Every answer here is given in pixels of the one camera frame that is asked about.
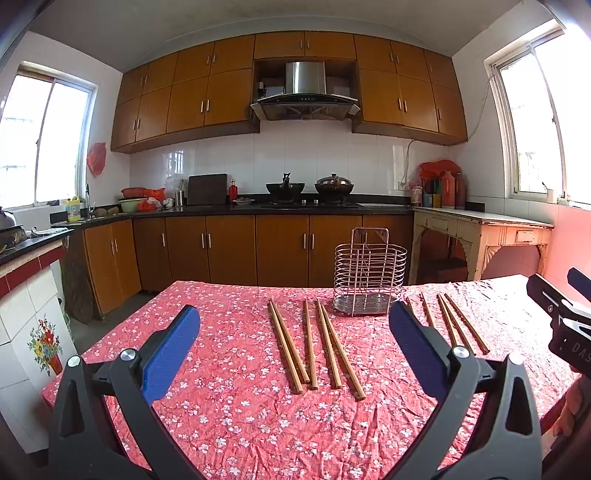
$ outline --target wooden chopstick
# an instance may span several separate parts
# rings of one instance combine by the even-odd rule
[[[468,338],[466,337],[466,334],[464,333],[464,330],[462,330],[462,328],[460,327],[460,324],[458,323],[456,316],[453,314],[452,308],[449,306],[449,304],[447,303],[447,300],[445,299],[444,296],[441,296],[441,300],[443,301],[443,306],[445,307],[445,309],[447,310],[447,313],[449,315],[450,320],[452,321],[452,325],[456,328],[456,330],[460,333],[460,338],[462,340],[462,343],[464,344],[464,346],[468,349],[468,351],[474,355],[474,349],[472,348],[472,345],[470,344],[470,342],[468,341]]]
[[[449,318],[449,314],[445,308],[445,304],[443,303],[443,297],[440,293],[437,294],[437,299],[439,300],[439,308],[441,308],[441,315],[443,316],[443,321],[445,326],[447,327],[447,334],[449,335],[449,341],[452,343],[452,347],[458,345],[456,334],[453,333],[452,321]]]
[[[287,340],[287,345],[289,346],[291,353],[295,359],[295,362],[296,362],[295,364],[297,365],[297,368],[301,373],[302,380],[304,381],[304,383],[310,383],[310,377],[308,377],[308,372],[306,371],[306,368],[304,366],[304,362],[301,361],[300,353],[297,351],[296,345],[295,345],[293,339],[291,338],[290,331],[287,329],[287,325],[285,325],[285,320],[281,316],[281,313],[279,312],[279,309],[277,308],[277,305],[275,304],[275,301],[273,301],[273,299],[271,299],[271,306],[275,310],[275,313],[277,314],[277,318],[279,319],[279,323],[281,324],[281,327],[283,328],[283,333],[285,334],[285,339]]]
[[[285,342],[285,337],[283,337],[283,330],[281,328],[281,325],[279,324],[277,314],[275,313],[275,309],[273,308],[271,302],[269,302],[269,310],[271,311],[271,317],[273,318],[273,323],[275,324],[275,329],[277,330],[277,336],[279,337],[281,348],[283,348],[283,353],[285,354],[285,359],[287,360],[287,367],[290,371],[291,379],[294,383],[295,393],[302,393],[303,390],[301,387],[300,377],[298,377],[297,375],[296,366],[294,365],[294,361],[291,359],[290,351],[287,348],[287,343]]]
[[[326,309],[324,308],[324,305],[320,304],[320,307],[322,308],[322,313],[324,314],[324,319],[326,320],[326,324],[330,330],[330,334],[332,335],[332,338],[335,340],[335,344],[336,344],[337,350],[340,353],[340,357],[343,359],[343,362],[345,363],[345,368],[347,369],[347,373],[349,374],[351,381],[353,382],[353,386],[355,387],[355,390],[357,391],[357,397],[360,400],[364,400],[366,395],[365,395],[365,392],[363,391],[363,387],[361,387],[361,383],[359,383],[359,379],[357,378],[357,375],[355,374],[355,370],[353,370],[353,366],[351,366],[351,362],[349,362],[349,358],[347,358],[347,354],[345,353],[345,349],[343,348],[343,345],[341,345],[339,337],[337,337],[335,327],[333,327],[333,324],[330,321],[329,314],[326,311]]]
[[[326,353],[329,357],[330,369],[332,370],[333,378],[335,379],[335,387],[342,388],[343,384],[340,382],[339,370],[336,368],[335,352],[332,349],[332,343],[330,341],[329,331],[326,327],[326,321],[324,319],[324,312],[322,310],[322,304],[319,299],[316,299],[318,304],[318,318],[320,320],[320,326],[322,327],[322,335],[324,336],[324,342],[326,344]]]
[[[425,307],[425,312],[427,312],[427,322],[431,328],[435,328],[433,316],[431,315],[431,310],[429,310],[429,305],[427,304],[427,300],[425,300],[425,295],[423,295],[423,292],[421,292],[421,299],[423,301],[423,307]]]
[[[312,325],[310,324],[310,310],[308,299],[304,300],[304,315],[306,316],[306,331],[308,333],[308,354],[310,355],[310,388],[318,388],[318,379],[316,378],[316,359],[314,357],[314,339],[312,338]]]
[[[478,347],[480,347],[480,350],[482,350],[482,353],[484,355],[489,354],[491,352],[491,350],[486,346],[486,343],[480,337],[480,335],[478,335],[478,332],[472,326],[472,324],[470,323],[470,320],[468,320],[468,317],[466,317],[466,315],[464,314],[464,312],[462,312],[460,310],[460,307],[457,306],[457,303],[455,301],[453,301],[453,298],[451,298],[447,293],[445,294],[445,296],[450,301],[450,303],[452,304],[452,306],[457,310],[458,314],[460,315],[460,318],[462,319],[462,321],[464,322],[464,324],[468,327],[468,330],[470,330],[470,333],[472,334],[472,336],[476,339],[476,343],[478,344]]]

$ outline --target white tile backsplash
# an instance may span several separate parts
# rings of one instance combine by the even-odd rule
[[[354,193],[400,194],[409,140],[351,133],[350,121],[261,122],[259,134],[195,140],[131,155],[130,185],[160,188],[166,178],[165,155],[183,151],[182,176],[227,173],[239,195],[267,193],[266,183],[280,182],[284,172],[315,192],[317,179],[337,173],[355,185]],[[449,158],[449,148],[414,142],[408,179],[417,167]]]

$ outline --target red bottle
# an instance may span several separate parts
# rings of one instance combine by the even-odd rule
[[[236,180],[232,180],[232,185],[228,189],[228,196],[230,197],[230,201],[236,200],[238,198],[238,187],[236,187]]]

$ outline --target cloth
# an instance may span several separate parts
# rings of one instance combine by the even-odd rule
[[[439,332],[447,332],[436,293],[448,292],[488,344],[487,358],[512,351],[526,357],[541,416],[574,380],[569,366],[548,350],[550,318],[527,297],[526,278],[404,287],[417,317],[423,292]],[[306,365],[302,301],[313,325],[318,390],[294,395],[267,310],[272,297]],[[330,386],[327,359],[312,300],[327,307],[367,398],[355,401],[340,364],[343,388]],[[153,406],[189,459],[208,477],[379,479],[394,466],[425,425],[436,401],[426,396],[389,331],[385,316],[347,317],[330,303],[332,289],[264,288],[178,281],[105,335],[83,357],[112,359],[139,348],[165,328],[185,304],[198,308],[199,337],[171,387]],[[479,352],[465,329],[476,352]],[[53,404],[59,379],[43,396]],[[458,459],[482,405],[477,395],[442,465]],[[109,411],[129,457],[146,466],[113,398]]]

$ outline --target plastic bag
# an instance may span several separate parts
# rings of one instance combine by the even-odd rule
[[[104,142],[95,143],[88,151],[86,157],[86,165],[93,177],[98,177],[105,169],[105,161],[107,156],[107,147]]]

